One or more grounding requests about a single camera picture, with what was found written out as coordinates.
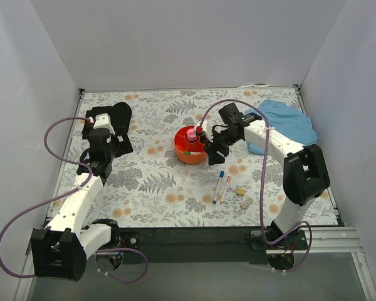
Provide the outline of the pink capped tube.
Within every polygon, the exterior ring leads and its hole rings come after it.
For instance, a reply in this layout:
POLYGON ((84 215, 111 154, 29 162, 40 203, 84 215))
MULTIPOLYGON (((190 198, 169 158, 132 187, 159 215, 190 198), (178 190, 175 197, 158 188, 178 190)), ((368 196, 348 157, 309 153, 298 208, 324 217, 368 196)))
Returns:
POLYGON ((186 132, 186 139, 188 142, 194 143, 198 140, 198 136, 196 135, 196 131, 194 128, 190 128, 186 132))

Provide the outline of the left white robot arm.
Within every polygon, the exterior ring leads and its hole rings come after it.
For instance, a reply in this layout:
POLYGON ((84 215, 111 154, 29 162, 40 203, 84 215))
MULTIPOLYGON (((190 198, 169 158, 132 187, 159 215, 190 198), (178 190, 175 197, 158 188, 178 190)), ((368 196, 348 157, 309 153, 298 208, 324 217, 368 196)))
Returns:
POLYGON ((67 196, 56 216, 31 234, 34 274, 37 277, 78 281, 86 263, 97 250, 113 251, 120 246, 118 224, 97 219, 87 229, 83 223, 90 206, 104 187, 115 158, 133 151, 125 127, 116 132, 92 129, 89 147, 83 151, 76 171, 73 194, 67 196))

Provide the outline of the green pen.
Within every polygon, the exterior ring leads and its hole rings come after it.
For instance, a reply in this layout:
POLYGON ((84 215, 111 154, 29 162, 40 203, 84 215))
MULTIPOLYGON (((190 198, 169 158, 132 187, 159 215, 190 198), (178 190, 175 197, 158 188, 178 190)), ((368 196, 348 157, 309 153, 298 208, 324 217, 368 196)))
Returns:
POLYGON ((201 152, 185 151, 184 154, 187 155, 187 156, 198 156, 198 155, 201 155, 202 153, 201 152))

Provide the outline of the orange round organizer container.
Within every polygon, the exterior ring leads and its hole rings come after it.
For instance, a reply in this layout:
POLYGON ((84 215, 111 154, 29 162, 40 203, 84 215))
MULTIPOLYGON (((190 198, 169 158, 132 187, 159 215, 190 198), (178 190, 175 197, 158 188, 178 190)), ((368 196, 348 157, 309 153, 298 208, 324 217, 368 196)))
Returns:
POLYGON ((186 126, 177 131, 174 136, 174 147, 177 158, 185 164, 196 165, 206 160, 207 154, 204 152, 204 144, 198 138, 194 143, 188 142, 186 139, 186 132, 188 129, 194 128, 193 125, 186 126), (185 151, 201 152, 198 156, 187 156, 185 151))

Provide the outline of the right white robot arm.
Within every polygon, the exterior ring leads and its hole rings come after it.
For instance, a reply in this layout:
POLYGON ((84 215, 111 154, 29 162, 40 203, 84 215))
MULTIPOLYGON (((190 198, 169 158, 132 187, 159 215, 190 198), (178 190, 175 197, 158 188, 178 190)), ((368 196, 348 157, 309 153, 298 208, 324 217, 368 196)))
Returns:
POLYGON ((282 166, 285 201, 270 227, 261 228, 261 236, 265 245, 285 249, 294 241, 293 233, 305 222, 305 213, 314 200, 330 187, 323 151, 316 144, 306 146, 281 134, 256 107, 251 113, 243 114, 237 108, 239 100, 226 99, 221 103, 221 131, 201 118, 195 127, 196 136, 204 143, 209 165, 224 163, 230 146, 239 140, 262 147, 261 189, 267 158, 271 156, 282 166))

